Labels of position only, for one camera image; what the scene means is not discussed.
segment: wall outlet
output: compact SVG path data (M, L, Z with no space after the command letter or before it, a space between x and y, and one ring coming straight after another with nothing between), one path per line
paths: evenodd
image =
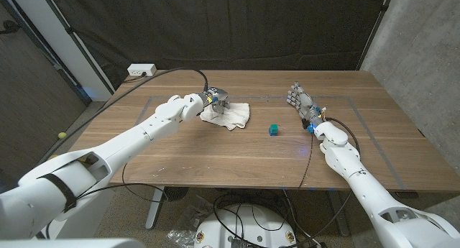
M130 76L141 76L143 72L146 76L152 76L156 71L155 64L131 64L128 68Z

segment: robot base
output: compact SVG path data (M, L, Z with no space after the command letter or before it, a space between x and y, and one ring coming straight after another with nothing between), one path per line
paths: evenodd
M295 235L290 225L280 215L268 208L244 203L242 205L230 205L226 209L229 211L225 209L217 211L219 219L230 230L251 243L263 247L286 247L296 243ZM267 231L262 227L277 230ZM196 233L195 248L251 247L228 232L219 223L214 214L201 223Z

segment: dark backdrop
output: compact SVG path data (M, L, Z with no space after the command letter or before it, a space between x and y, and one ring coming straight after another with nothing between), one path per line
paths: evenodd
M54 0L115 88L159 69L354 70L383 0Z

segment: wooden table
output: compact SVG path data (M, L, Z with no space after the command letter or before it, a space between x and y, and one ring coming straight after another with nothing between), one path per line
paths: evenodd
M297 188L311 162L303 189L349 189L328 167L319 141L302 129L298 112L286 103L294 81L326 116L341 120L356 135L362 163L388 190L460 190L460 178L430 142L364 71L205 70L210 86L226 90L231 102L249 103L245 129L227 130L198 117L181 123L177 134L151 144L126 167L130 183L225 188ZM133 83L122 85L114 97ZM154 114L175 94L202 90L193 71L150 81L94 119L72 150L93 147ZM278 124L278 136L268 129ZM121 172L112 180L121 182Z

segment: white cloth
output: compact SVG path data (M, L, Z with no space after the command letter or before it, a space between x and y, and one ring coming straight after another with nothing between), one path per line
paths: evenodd
M249 104L229 104L229 108L224 108L224 113L215 112L211 105L207 106L200 114L201 120L225 126L229 130L235 127L244 128L249 119Z

